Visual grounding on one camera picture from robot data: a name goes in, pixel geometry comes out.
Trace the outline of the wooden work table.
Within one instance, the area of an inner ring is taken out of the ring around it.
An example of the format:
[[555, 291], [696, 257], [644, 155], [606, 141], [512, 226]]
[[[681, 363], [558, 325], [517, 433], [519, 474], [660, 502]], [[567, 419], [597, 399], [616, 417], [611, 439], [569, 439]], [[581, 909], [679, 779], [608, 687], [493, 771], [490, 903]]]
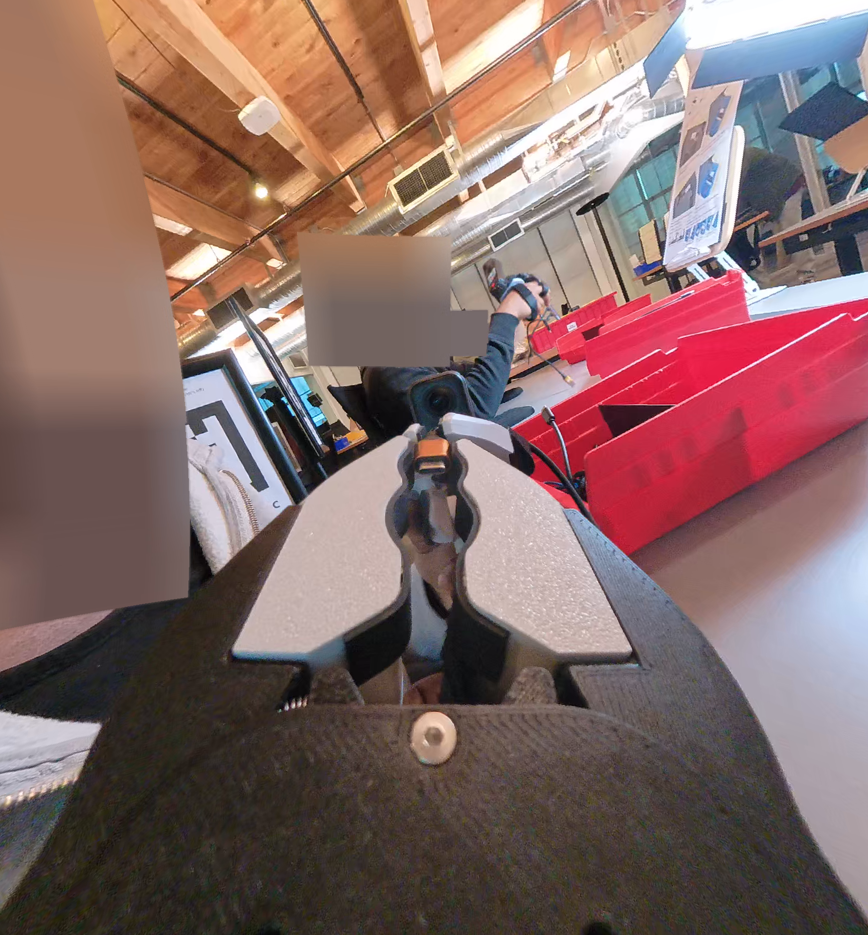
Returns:
[[787, 255], [834, 244], [837, 266], [842, 276], [864, 271], [856, 236], [868, 230], [868, 190], [848, 197], [839, 204], [760, 240], [759, 250], [781, 246]]

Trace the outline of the black stand with round top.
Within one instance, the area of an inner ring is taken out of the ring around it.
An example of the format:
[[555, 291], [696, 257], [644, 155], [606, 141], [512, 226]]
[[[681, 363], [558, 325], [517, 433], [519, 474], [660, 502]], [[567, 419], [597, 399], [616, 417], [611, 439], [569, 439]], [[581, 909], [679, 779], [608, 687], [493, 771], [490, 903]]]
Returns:
[[627, 286], [623, 278], [622, 272], [619, 268], [618, 259], [612, 247], [611, 241], [609, 239], [609, 235], [606, 230], [605, 224], [600, 215], [600, 208], [604, 204], [606, 204], [609, 198], [610, 198], [610, 192], [604, 192], [604, 193], [600, 193], [599, 195], [594, 196], [593, 198], [591, 198], [589, 201], [587, 201], [585, 204], [583, 204], [576, 210], [576, 216], [583, 217], [583, 218], [587, 216], [591, 216], [592, 222], [595, 224], [596, 232], [600, 236], [601, 241], [603, 243], [606, 256], [608, 257], [609, 264], [611, 266], [613, 274], [615, 275], [615, 279], [620, 289], [620, 292], [622, 293], [624, 304], [626, 304], [630, 300], [629, 292], [627, 290]]

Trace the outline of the instruction poster board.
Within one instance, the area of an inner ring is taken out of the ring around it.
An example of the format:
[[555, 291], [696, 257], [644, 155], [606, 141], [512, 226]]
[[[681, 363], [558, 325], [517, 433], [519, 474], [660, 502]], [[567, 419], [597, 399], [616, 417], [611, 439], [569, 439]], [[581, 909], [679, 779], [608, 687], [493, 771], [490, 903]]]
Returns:
[[663, 266], [684, 270], [717, 257], [732, 237], [739, 203], [744, 132], [736, 125], [743, 82], [692, 89], [665, 217]]

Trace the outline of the silver ventilation duct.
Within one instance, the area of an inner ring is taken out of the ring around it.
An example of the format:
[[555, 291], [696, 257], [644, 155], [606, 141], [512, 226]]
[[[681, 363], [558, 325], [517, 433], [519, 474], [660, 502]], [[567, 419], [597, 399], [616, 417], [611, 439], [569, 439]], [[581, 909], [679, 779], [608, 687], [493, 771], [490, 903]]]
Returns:
[[[617, 97], [616, 103], [619, 103], [622, 98], [625, 98], [631, 105], [628, 111], [633, 108], [637, 111], [641, 108], [647, 114], [653, 108], [651, 111], [653, 116], [670, 116], [681, 110], [681, 104], [676, 103], [681, 100], [677, 94], [651, 100], [642, 95], [640, 91], [637, 93], [632, 91], [630, 94], [626, 92], [621, 97]], [[459, 196], [461, 192], [510, 163], [524, 152], [526, 144], [540, 142], [539, 137], [544, 138], [552, 130], [562, 127], [564, 117], [575, 118], [579, 115], [578, 111], [582, 113], [588, 109], [589, 104], [584, 101], [544, 123], [522, 123], [487, 134], [471, 149], [464, 150], [462, 156], [457, 155], [453, 161], [456, 167], [455, 178], [451, 177], [445, 181], [436, 191], [431, 189], [415, 206], [402, 208], [396, 202], [394, 194], [389, 193], [381, 202], [360, 213], [354, 221], [334, 233], [347, 236], [396, 236], [412, 224], [427, 218], [435, 208], [441, 207], [451, 198]], [[248, 299], [251, 305], [246, 303], [247, 311], [251, 309], [257, 313], [262, 310], [267, 317], [270, 313], [279, 312], [300, 298], [302, 290], [300, 263], [290, 263], [279, 272], [276, 279], [262, 286], [242, 287], [230, 294], [228, 298], [240, 298], [243, 301]], [[241, 323], [235, 315], [232, 318], [227, 315], [226, 325], [219, 331], [214, 328], [211, 318], [210, 325], [194, 329], [188, 336], [179, 338], [181, 360], [185, 361], [193, 355], [203, 353], [217, 340], [222, 343], [222, 341], [232, 339], [240, 333], [237, 328], [241, 330]]]

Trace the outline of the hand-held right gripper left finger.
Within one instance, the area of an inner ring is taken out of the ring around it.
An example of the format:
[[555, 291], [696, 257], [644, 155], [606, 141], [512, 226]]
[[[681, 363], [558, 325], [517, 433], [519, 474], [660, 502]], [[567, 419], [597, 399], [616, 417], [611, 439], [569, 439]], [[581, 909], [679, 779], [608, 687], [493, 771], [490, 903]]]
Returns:
[[410, 633], [409, 563], [394, 504], [412, 448], [397, 437], [302, 503], [237, 637], [240, 660], [344, 667], [358, 685], [391, 667]]

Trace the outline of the white air vent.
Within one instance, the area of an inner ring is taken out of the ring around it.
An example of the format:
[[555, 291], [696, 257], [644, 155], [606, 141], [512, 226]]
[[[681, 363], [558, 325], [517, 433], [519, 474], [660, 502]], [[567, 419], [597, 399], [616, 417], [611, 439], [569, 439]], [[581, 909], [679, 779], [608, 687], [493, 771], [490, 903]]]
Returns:
[[396, 175], [388, 183], [387, 191], [404, 215], [459, 178], [453, 150], [448, 145], [442, 145], [411, 168]]

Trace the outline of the red plastic bin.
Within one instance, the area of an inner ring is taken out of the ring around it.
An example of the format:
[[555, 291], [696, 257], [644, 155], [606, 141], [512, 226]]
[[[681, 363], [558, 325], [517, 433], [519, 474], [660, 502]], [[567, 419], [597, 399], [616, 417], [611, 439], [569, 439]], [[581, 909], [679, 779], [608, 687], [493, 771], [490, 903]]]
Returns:
[[650, 305], [651, 296], [648, 294], [620, 305], [617, 301], [617, 294], [610, 293], [576, 310], [571, 310], [562, 318], [553, 320], [549, 324], [537, 324], [529, 335], [530, 349], [534, 354], [549, 354], [556, 348], [557, 341], [566, 334], [573, 332], [586, 334], [610, 321], [621, 320]]
[[868, 419], [868, 298], [679, 337], [554, 407], [588, 485], [741, 446], [749, 474]]
[[729, 272], [586, 334], [566, 334], [556, 351], [569, 364], [583, 362], [589, 374], [605, 378], [654, 352], [674, 349], [680, 337], [748, 321], [742, 278]]
[[752, 464], [741, 446], [732, 445], [634, 490], [629, 490], [629, 483], [639, 479], [640, 471], [625, 471], [602, 486], [588, 485], [591, 513], [604, 534], [632, 554], [812, 450], [800, 457], [772, 458], [772, 470], [758, 478], [750, 475]]

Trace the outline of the white poster stand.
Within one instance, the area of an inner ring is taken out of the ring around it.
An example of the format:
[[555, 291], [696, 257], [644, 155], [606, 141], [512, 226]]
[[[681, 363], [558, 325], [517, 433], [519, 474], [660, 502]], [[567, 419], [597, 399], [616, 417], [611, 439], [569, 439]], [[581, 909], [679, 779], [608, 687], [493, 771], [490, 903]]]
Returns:
[[738, 262], [730, 257], [727, 252], [721, 252], [716, 256], [708, 256], [695, 263], [685, 267], [684, 272], [688, 273], [695, 282], [705, 282], [711, 278], [721, 277], [729, 272], [739, 274], [742, 278], [745, 292], [748, 296], [756, 296], [762, 288], [758, 282], [744, 270]]

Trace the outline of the black framed marker sign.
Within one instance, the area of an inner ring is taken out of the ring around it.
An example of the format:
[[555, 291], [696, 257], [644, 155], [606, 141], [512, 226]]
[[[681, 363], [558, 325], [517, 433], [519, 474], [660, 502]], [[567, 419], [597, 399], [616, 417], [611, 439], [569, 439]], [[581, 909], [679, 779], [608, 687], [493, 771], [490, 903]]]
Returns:
[[320, 435], [299, 393], [292, 384], [291, 378], [277, 357], [273, 346], [267, 340], [264, 332], [250, 318], [248, 307], [244, 304], [245, 299], [240, 298], [243, 295], [243, 291], [236, 290], [225, 298], [225, 304], [242, 324], [251, 343], [276, 382], [281, 398], [285, 400], [293, 413], [299, 426], [298, 435], [300, 440], [298, 445], [302, 454], [304, 454], [309, 471], [316, 478], [316, 482], [320, 483], [327, 479], [327, 473], [323, 465], [324, 450]]
[[261, 526], [306, 497], [284, 444], [230, 350], [182, 365], [187, 434], [221, 457], [248, 494]]

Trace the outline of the led light panel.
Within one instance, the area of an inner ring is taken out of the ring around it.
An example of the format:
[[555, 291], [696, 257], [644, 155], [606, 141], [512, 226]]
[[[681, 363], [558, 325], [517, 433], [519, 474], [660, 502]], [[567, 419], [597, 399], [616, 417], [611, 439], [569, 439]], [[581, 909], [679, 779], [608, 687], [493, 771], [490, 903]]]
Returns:
[[695, 89], [855, 59], [868, 1], [685, 2], [643, 68], [650, 95], [687, 53]]

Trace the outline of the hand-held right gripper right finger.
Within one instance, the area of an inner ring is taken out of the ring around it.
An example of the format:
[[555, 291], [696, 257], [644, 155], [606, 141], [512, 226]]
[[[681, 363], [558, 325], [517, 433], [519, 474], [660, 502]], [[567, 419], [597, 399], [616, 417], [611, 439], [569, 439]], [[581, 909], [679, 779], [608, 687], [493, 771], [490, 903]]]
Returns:
[[550, 493], [507, 461], [461, 439], [453, 604], [443, 649], [455, 703], [499, 703], [526, 669], [632, 663], [634, 648]]

